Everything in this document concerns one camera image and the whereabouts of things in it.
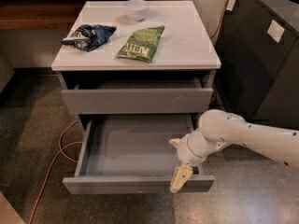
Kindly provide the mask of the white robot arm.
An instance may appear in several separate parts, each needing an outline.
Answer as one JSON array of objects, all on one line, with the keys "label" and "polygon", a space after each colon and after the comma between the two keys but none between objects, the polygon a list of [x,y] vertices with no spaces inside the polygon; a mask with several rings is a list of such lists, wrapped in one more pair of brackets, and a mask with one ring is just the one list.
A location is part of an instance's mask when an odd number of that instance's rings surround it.
[{"label": "white robot arm", "polygon": [[278,163],[299,169],[299,131],[246,122],[241,116],[218,109],[203,113],[198,127],[182,138],[170,139],[180,166],[175,168],[170,191],[177,193],[191,178],[193,167],[215,152],[240,145]]}]

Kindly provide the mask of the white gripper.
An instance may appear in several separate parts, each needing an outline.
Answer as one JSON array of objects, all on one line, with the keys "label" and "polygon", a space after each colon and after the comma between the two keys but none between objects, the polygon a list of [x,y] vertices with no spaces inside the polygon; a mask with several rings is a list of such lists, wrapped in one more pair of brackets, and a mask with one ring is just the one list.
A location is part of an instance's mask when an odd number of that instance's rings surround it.
[{"label": "white gripper", "polygon": [[170,139],[169,143],[177,149],[180,166],[175,168],[170,182],[170,191],[178,193],[193,174],[192,168],[203,163],[215,152],[223,150],[229,143],[205,138],[201,132],[187,133],[182,138]]}]

